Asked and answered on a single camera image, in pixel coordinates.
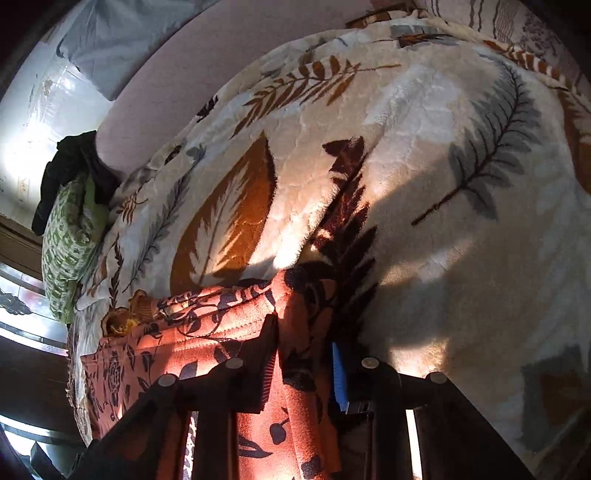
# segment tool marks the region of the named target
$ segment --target black cloth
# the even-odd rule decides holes
[[[31,229],[36,235],[43,235],[49,214],[56,201],[60,186],[67,185],[80,173],[88,172],[95,182],[95,203],[107,205],[119,180],[100,161],[95,147],[96,131],[76,137],[66,137],[57,144],[57,153],[45,167],[41,180],[41,201],[35,210]]]

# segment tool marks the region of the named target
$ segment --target silver bolt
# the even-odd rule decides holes
[[[158,385],[160,385],[161,387],[170,387],[170,385],[174,385],[176,381],[176,375],[164,374],[162,377],[158,379]]]
[[[363,368],[373,370],[374,368],[377,368],[379,366],[379,360],[372,356],[367,356],[363,360],[361,360],[361,366]]]
[[[238,358],[237,356],[226,361],[226,368],[230,368],[232,370],[242,368],[242,365],[244,365],[244,360],[242,358]]]
[[[446,375],[441,372],[433,372],[431,375],[429,375],[429,379],[431,379],[432,382],[438,384],[444,384],[447,382]]]

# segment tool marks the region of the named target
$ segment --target gray fabric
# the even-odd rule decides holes
[[[107,99],[185,23],[218,0],[91,0],[57,47]]]

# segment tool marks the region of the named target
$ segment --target orange floral fabric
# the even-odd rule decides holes
[[[151,322],[124,337],[103,337],[96,353],[82,357],[93,436],[103,437],[160,375],[204,375],[237,356],[273,314],[279,361],[264,411],[238,416],[241,478],[329,479],[340,470],[327,414],[330,365],[323,362],[334,295],[333,280],[311,280],[295,268],[272,281],[161,300]]]

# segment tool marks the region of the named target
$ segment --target fern leaf print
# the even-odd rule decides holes
[[[412,226],[424,221],[459,193],[464,193],[478,215],[496,220],[498,213],[492,187],[511,187],[508,173],[523,175],[523,165],[515,155],[528,153],[531,144],[539,144],[534,130],[540,112],[518,72],[502,61],[494,60],[501,77],[484,99],[472,102],[478,118],[472,119],[472,131],[466,131],[464,144],[452,144],[449,163],[457,186],[441,200],[416,217]]]

